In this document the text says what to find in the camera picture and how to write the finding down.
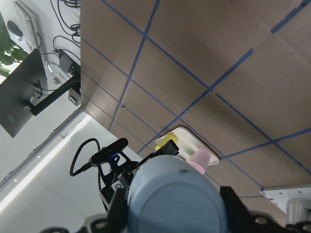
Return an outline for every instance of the computer monitor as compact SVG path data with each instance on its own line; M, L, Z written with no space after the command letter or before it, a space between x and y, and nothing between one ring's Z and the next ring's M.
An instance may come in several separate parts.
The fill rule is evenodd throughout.
M0 84L0 125L12 137L33 116L30 105L36 106L46 97L38 93L35 83L47 89L45 70L37 49Z

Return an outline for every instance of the tiled surface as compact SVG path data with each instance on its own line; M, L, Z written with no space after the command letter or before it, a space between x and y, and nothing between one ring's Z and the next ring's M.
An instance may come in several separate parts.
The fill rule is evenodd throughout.
M141 157L185 125L221 158L207 169L216 188L284 223L251 197L311 182L311 4L300 3L83 2L82 106Z

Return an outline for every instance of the yellow object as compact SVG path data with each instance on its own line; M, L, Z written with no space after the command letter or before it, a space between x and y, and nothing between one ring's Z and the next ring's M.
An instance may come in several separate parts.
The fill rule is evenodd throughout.
M162 146L164 146L168 141L173 140L175 144L177 144L178 139L173 134L166 135L162 141L155 147L155 150L160 149Z

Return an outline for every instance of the computer mouse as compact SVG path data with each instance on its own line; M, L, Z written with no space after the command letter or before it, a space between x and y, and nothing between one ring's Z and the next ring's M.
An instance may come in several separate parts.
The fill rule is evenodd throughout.
M18 28L18 26L13 21L9 20L6 25L8 27L8 30L10 30L11 33L19 37L23 36L23 32Z

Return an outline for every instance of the pink cup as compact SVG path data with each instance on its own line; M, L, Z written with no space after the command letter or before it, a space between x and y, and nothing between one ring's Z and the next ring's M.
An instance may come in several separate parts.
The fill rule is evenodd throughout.
M196 153L190 157L188 163L198 170L198 172L204 174L211 157L212 152L210 152L207 148L199 148Z

